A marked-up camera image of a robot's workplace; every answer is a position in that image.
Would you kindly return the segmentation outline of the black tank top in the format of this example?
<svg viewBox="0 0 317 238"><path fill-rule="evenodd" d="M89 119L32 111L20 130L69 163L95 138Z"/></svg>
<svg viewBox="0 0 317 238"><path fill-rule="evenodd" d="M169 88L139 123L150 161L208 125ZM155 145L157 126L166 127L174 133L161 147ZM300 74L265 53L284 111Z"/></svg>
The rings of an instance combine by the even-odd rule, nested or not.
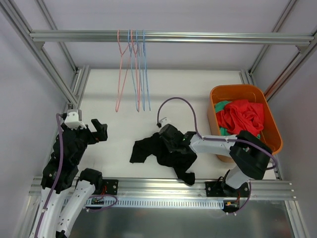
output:
<svg viewBox="0 0 317 238"><path fill-rule="evenodd" d="M144 163L149 156L155 156L158 164L173 168L178 179L191 186L195 183L195 173L187 172L197 159L195 153L169 152L164 141L156 132L151 137L134 142L130 163Z"/></svg>

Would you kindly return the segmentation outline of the pink wire hanger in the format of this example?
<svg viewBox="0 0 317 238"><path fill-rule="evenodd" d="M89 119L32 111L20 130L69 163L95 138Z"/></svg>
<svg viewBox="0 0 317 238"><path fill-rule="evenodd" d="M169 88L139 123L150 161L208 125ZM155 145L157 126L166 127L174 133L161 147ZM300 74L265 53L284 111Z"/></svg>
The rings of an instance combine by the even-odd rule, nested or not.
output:
<svg viewBox="0 0 317 238"><path fill-rule="evenodd" d="M120 30L117 31L117 44L119 48L120 53L120 64L119 64L119 74L118 74L118 84L117 84L117 96L116 96L116 104L115 104L115 112L117 113L120 108L121 100L124 93L126 78L128 69L126 69L126 72L124 74L124 78L122 79L122 72L123 72L123 59L124 54L127 52L127 50L130 49L130 36L131 36L131 30L127 31L127 46L123 49L120 43Z"/></svg>
<svg viewBox="0 0 317 238"><path fill-rule="evenodd" d="M136 45L136 34L133 33L132 30L132 42L134 43L134 47L133 47L133 53L132 53L132 58L134 58L132 60L132 65L133 65L133 69L134 69L134 75L135 75L135 79L137 81L137 92L138 92L138 100L139 100L139 111L141 108L141 102L140 102L140 83L139 83L139 73L138 73L138 63L137 63L137 45Z"/></svg>

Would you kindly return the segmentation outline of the light blue wire hanger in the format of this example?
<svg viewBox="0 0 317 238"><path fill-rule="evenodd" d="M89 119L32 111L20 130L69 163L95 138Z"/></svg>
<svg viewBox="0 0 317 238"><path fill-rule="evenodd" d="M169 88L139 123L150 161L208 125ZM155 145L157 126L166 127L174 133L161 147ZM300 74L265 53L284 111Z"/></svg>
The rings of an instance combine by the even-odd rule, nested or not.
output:
<svg viewBox="0 0 317 238"><path fill-rule="evenodd" d="M142 36L143 36L143 56L144 56L144 71L145 71L145 80L146 80L146 91L147 91L149 111L151 111L151 99L150 99L148 69L147 69L147 53L146 53L146 44L145 44L145 30L142 30Z"/></svg>

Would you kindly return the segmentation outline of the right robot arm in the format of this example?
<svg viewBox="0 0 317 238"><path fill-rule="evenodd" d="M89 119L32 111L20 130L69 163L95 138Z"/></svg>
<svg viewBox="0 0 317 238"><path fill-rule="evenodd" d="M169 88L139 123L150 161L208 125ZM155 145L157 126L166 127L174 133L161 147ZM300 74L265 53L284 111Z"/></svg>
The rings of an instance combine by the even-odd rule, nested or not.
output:
<svg viewBox="0 0 317 238"><path fill-rule="evenodd" d="M227 197L238 195L239 189L250 179L261 180L267 170L272 150L248 131L230 136L201 136L189 131L185 134L171 124L159 131L169 152L182 155L211 153L230 157L236 166L216 185Z"/></svg>

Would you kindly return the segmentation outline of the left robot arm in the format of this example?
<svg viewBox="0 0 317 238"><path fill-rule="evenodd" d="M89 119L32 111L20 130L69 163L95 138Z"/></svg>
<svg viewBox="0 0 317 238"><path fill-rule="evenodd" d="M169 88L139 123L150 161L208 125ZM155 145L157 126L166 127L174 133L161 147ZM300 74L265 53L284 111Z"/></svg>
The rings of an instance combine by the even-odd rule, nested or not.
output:
<svg viewBox="0 0 317 238"><path fill-rule="evenodd" d="M58 135L53 152L43 170L41 200L32 238L67 238L88 198L101 192L103 175L100 171L78 165L89 145L107 141L107 124L91 120L95 131L84 124L68 127L57 121Z"/></svg>

